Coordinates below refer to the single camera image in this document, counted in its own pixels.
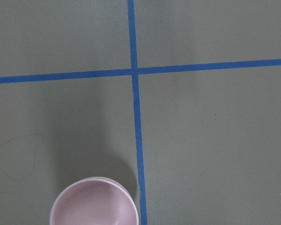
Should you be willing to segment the pink bowl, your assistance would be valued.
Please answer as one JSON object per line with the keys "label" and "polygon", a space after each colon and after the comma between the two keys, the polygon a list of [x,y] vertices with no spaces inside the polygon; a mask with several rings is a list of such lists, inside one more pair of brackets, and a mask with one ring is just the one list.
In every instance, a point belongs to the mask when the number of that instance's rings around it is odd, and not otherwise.
{"label": "pink bowl", "polygon": [[138,225],[139,215],[129,192],[106,177],[90,177],[65,188],[56,198],[51,225]]}

